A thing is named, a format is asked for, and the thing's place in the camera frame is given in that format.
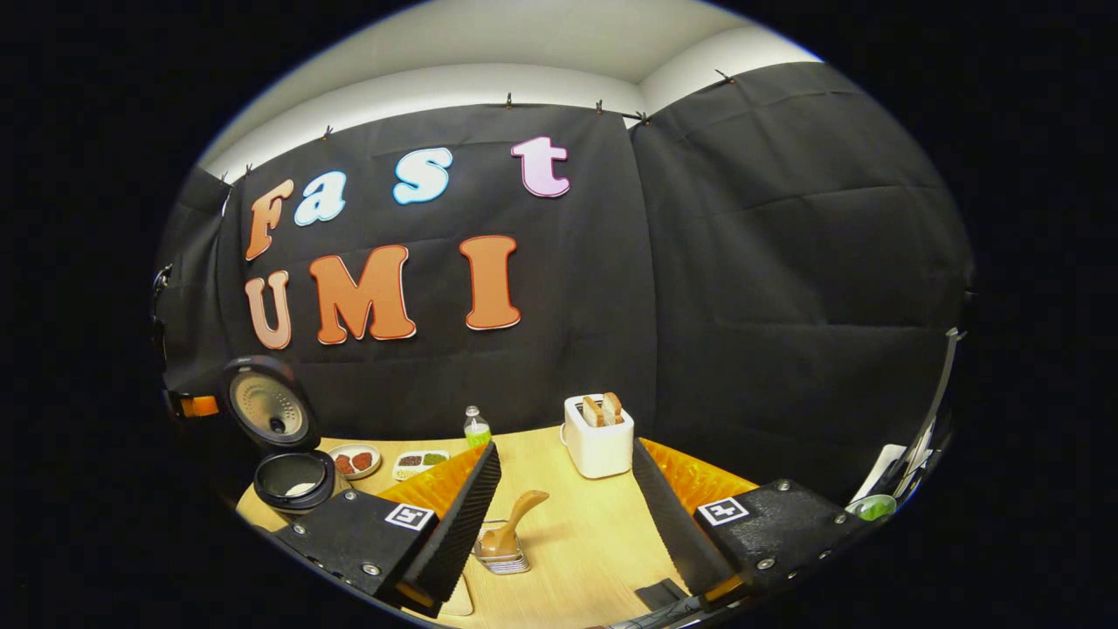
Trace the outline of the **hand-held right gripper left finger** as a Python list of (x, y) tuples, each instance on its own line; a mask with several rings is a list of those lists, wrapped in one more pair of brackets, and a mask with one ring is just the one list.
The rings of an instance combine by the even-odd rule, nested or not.
[(277, 528), (274, 541), (379, 606), (436, 618), (451, 600), (499, 482), (498, 447), (487, 442), (379, 496), (338, 494)]

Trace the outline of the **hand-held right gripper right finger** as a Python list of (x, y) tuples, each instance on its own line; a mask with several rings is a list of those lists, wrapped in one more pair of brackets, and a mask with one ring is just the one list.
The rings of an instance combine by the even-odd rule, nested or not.
[(796, 482), (758, 486), (650, 439), (635, 439), (632, 474), (707, 612), (790, 588), (863, 535), (861, 518)]

